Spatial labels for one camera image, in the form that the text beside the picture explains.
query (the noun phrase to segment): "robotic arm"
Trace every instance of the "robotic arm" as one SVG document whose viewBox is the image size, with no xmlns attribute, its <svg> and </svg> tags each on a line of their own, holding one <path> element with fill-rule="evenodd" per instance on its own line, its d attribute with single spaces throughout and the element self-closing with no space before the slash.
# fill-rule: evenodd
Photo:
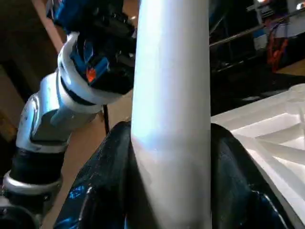
<svg viewBox="0 0 305 229">
<path fill-rule="evenodd" d="M 78 33 L 70 33 L 56 72 L 41 81 L 22 111 L 17 153 L 3 180 L 1 227 L 39 228 L 61 188 L 72 131 L 132 89 L 134 27 L 122 4 L 50 1 L 48 16 L 54 23 Z"/>
</svg>

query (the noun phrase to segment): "white pipe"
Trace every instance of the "white pipe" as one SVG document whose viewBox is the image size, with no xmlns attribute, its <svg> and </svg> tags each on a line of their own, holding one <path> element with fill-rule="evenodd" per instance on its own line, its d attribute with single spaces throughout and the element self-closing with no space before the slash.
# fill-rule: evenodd
<svg viewBox="0 0 305 229">
<path fill-rule="evenodd" d="M 141 3 L 132 145 L 162 229 L 211 227 L 208 20 L 208 0 Z"/>
</svg>

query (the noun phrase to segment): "white styrofoam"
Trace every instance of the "white styrofoam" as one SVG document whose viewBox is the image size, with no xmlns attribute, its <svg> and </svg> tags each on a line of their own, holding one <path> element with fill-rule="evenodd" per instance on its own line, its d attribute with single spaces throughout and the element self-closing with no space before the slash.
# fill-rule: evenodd
<svg viewBox="0 0 305 229">
<path fill-rule="evenodd" d="M 305 84 L 212 117 L 241 142 L 296 228 L 305 224 Z"/>
</svg>

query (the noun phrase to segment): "brown wall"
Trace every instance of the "brown wall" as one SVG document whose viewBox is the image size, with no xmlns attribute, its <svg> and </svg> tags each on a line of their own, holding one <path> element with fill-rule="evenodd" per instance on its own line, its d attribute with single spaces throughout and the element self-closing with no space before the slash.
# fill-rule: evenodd
<svg viewBox="0 0 305 229">
<path fill-rule="evenodd" d="M 18 127 L 24 102 L 0 65 L 0 110 Z"/>
</svg>

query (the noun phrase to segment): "black cable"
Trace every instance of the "black cable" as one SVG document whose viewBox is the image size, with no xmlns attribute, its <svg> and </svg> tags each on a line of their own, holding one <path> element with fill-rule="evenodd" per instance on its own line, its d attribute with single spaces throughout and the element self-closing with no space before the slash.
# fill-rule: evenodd
<svg viewBox="0 0 305 229">
<path fill-rule="evenodd" d="M 106 131 L 106 135 L 108 135 L 109 133 L 109 117 L 108 117 L 108 106 L 107 105 L 103 105 L 103 110 L 104 110 L 104 122 L 105 122 L 105 131 Z"/>
</svg>

